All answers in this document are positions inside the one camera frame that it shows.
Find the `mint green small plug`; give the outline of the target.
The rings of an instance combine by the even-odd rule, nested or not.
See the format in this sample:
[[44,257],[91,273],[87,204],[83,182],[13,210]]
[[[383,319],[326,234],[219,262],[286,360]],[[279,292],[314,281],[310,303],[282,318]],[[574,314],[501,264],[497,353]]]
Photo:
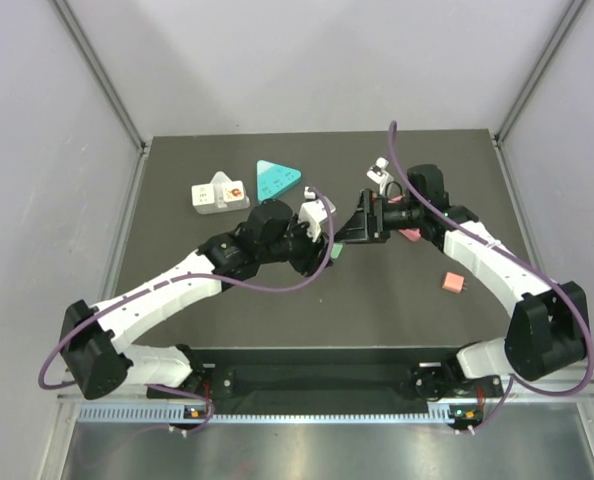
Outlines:
[[330,258],[332,260],[337,260],[342,253],[344,245],[342,243],[334,243],[332,246]]

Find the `pink triangular power strip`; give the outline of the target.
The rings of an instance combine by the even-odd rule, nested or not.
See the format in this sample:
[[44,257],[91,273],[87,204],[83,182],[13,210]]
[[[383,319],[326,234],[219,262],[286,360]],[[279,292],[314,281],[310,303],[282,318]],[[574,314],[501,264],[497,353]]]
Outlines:
[[399,233],[411,242],[417,242],[421,239],[421,233],[418,229],[400,229]]

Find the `teal triangular power strip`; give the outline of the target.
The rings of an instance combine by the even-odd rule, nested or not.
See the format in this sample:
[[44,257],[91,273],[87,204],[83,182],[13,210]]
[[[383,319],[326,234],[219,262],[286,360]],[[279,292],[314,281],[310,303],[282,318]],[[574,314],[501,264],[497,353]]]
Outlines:
[[275,199],[296,186],[302,173],[292,167],[276,164],[267,160],[258,160],[256,164],[257,201]]

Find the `white tiger cube plug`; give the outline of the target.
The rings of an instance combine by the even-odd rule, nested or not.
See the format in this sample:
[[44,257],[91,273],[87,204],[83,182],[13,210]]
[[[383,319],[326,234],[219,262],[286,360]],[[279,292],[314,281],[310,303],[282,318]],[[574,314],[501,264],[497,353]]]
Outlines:
[[249,197],[242,181],[224,182],[221,184],[221,189],[226,208],[244,209],[249,206]]

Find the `white triangular power strip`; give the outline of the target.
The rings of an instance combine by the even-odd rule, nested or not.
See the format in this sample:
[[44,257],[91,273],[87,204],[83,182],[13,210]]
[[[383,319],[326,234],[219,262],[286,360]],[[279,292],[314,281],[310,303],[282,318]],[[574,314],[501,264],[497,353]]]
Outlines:
[[250,199],[241,180],[234,181],[217,171],[209,183],[191,186],[193,208],[201,215],[211,215],[250,207]]

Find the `pink small cube plug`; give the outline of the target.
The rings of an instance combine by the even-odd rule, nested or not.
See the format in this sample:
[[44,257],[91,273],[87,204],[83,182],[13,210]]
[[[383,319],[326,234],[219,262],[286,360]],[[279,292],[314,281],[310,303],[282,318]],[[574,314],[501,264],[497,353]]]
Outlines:
[[447,272],[443,278],[441,288],[454,294],[460,294],[467,289],[466,278],[454,272]]

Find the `plain white cube socket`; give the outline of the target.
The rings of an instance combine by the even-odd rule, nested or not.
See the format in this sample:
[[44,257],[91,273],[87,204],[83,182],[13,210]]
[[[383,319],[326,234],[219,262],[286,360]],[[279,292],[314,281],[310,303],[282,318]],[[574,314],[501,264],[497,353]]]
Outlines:
[[192,185],[191,203],[202,214],[213,211],[217,207],[214,185],[212,183]]

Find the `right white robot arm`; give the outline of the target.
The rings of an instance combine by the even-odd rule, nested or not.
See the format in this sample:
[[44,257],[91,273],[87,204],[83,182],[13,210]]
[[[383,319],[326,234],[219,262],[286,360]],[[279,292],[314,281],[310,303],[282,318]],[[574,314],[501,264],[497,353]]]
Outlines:
[[514,374],[535,381],[587,357],[583,289],[574,282],[550,286],[517,264],[476,215],[450,203],[437,166],[408,169],[399,200],[387,197],[391,182],[379,166],[372,166],[368,176],[379,189],[361,192],[355,212],[336,233],[336,242],[384,243],[394,231],[416,230],[466,268],[509,314],[504,337],[466,345],[446,362],[443,380],[451,393],[467,395],[484,377]]

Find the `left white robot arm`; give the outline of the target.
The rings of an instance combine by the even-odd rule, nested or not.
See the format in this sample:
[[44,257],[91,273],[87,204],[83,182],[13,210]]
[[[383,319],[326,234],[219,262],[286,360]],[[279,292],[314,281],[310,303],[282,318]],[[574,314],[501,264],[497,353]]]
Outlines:
[[138,339],[196,302],[233,286],[249,287],[265,264],[289,263],[313,279],[331,263],[335,212],[327,198],[307,200],[298,212],[280,200],[266,200],[236,228],[211,237],[152,280],[96,305],[71,304],[59,353],[74,384],[87,400],[128,385],[161,396],[197,394],[207,374],[190,347],[140,346]]

